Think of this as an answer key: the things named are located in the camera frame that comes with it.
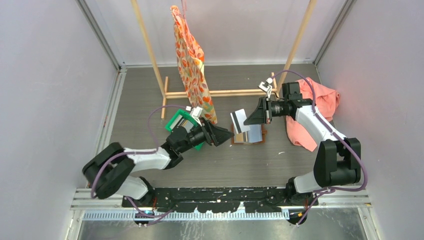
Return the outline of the brown leather card holder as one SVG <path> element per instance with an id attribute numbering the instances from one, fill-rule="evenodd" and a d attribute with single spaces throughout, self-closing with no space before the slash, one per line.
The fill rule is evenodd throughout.
<path id="1" fill-rule="evenodd" d="M 234 126 L 232 125 L 232 130 L 234 134 L 236 134 Z M 250 130 L 248 132 L 248 143 L 240 144 L 234 143 L 233 138 L 231 139 L 232 144 L 239 145 L 253 145 L 253 144 L 261 144 L 266 142 L 266 135 L 268 131 L 266 130 L 263 124 L 250 125 Z"/>

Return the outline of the gold black-striped credit card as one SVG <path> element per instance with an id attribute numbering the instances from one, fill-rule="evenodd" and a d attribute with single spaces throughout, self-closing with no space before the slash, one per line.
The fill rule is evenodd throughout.
<path id="1" fill-rule="evenodd" d="M 236 133 L 233 137 L 233 142 L 235 144 L 245 144 L 249 142 L 248 132 Z"/>

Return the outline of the green plastic card bin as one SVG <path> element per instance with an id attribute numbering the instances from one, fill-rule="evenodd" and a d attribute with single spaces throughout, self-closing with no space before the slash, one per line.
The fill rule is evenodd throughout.
<path id="1" fill-rule="evenodd" d="M 200 127 L 200 124 L 187 111 L 179 109 L 171 118 L 171 120 L 165 125 L 165 129 L 170 132 L 169 137 L 171 136 L 173 130 L 177 127 L 183 127 L 187 133 L 190 133 L 193 129 Z M 171 146 L 170 143 L 165 142 L 160 147 L 165 148 L 166 144 L 167 146 Z M 199 151 L 203 145 L 204 142 L 200 142 L 198 145 L 188 146 L 183 150 L 178 150 L 178 152 L 184 153 L 191 149 L 196 149 Z"/>

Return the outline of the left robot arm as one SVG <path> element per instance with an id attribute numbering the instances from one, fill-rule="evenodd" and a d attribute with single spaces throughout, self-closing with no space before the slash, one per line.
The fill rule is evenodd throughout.
<path id="1" fill-rule="evenodd" d="M 148 207 L 155 198 L 155 191 L 144 177 L 132 177 L 131 173 L 172 169 L 184 159 L 184 152 L 202 143 L 217 147 L 233 136 L 232 131 L 203 119 L 191 129 L 174 127 L 158 148 L 131 149 L 113 142 L 92 158 L 82 173 L 90 184 L 92 199 L 121 195 L 141 207 Z"/>

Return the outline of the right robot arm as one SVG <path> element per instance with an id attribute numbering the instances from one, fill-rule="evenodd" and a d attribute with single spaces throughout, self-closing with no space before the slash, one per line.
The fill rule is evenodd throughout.
<path id="1" fill-rule="evenodd" d="M 317 144 L 313 170 L 287 182 L 287 202 L 299 205 L 306 194 L 314 191 L 358 183 L 362 175 L 358 162 L 360 142 L 337 131 L 322 116 L 311 98 L 303 98 L 298 82 L 284 83 L 282 94 L 282 100 L 260 97 L 256 109 L 243 124 L 269 124 L 274 117 L 286 116 L 303 126 Z"/>

